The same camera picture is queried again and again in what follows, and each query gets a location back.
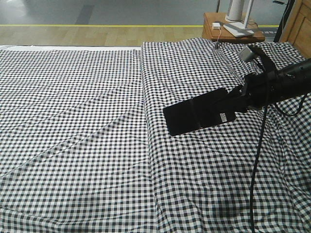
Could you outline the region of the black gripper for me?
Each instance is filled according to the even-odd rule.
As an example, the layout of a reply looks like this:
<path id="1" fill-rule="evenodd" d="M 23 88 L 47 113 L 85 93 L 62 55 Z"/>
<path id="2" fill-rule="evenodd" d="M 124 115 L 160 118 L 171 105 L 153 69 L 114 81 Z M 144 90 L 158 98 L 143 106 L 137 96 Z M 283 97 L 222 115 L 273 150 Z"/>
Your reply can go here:
<path id="1" fill-rule="evenodd" d="M 244 86 L 234 87 L 225 98 L 229 102 L 230 110 L 247 113 L 248 109 L 261 109 L 266 104 L 278 102 L 277 78 L 275 71 L 246 75 Z"/>

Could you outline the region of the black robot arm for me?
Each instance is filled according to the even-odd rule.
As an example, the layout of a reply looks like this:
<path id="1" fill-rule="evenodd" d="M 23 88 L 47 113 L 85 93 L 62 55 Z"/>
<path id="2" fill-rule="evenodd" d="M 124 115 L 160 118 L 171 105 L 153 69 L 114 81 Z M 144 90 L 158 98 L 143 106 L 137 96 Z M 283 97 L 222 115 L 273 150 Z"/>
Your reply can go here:
<path id="1" fill-rule="evenodd" d="M 234 88 L 222 106 L 226 110 L 245 113 L 310 92 L 311 60 L 306 59 L 280 70 L 266 69 L 261 74 L 246 75 L 244 85 Z"/>

